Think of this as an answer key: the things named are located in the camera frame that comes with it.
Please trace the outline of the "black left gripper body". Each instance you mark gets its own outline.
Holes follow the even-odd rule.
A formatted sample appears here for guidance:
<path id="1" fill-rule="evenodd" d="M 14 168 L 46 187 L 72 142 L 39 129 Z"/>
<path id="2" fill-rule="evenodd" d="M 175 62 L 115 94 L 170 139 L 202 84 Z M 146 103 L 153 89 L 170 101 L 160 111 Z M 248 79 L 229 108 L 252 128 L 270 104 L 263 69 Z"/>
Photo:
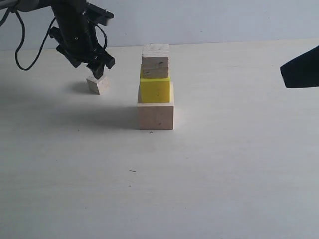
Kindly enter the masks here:
<path id="1" fill-rule="evenodd" d="M 100 24 L 90 21 L 86 14 L 86 0 L 53 0 L 50 3 L 58 27 L 49 36 L 58 42 L 57 51 L 77 68 L 82 63 L 103 63 L 111 69 L 115 58 L 98 42 L 96 30 Z"/>

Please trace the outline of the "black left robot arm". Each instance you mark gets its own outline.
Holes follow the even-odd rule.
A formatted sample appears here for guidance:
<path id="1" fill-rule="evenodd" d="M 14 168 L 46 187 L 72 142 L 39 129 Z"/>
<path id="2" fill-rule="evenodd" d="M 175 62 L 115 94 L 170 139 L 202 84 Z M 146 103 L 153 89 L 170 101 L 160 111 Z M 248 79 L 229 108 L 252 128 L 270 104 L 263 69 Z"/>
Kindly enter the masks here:
<path id="1" fill-rule="evenodd" d="M 56 50 L 73 67 L 85 63 L 93 76 L 100 79 L 105 67 L 111 69 L 115 65 L 115 58 L 106 51 L 107 42 L 99 44 L 95 29 L 101 25 L 106 26 L 114 14 L 86 0 L 2 0 L 0 7 L 5 13 L 1 24 L 5 23 L 10 13 L 14 13 L 21 25 L 21 41 L 14 53 L 16 64 L 19 64 L 18 52 L 25 40 L 25 25 L 20 12 L 31 12 L 48 6 L 54 14 L 52 22 L 57 22 L 58 26 L 49 25 L 45 37 L 57 41 Z"/>

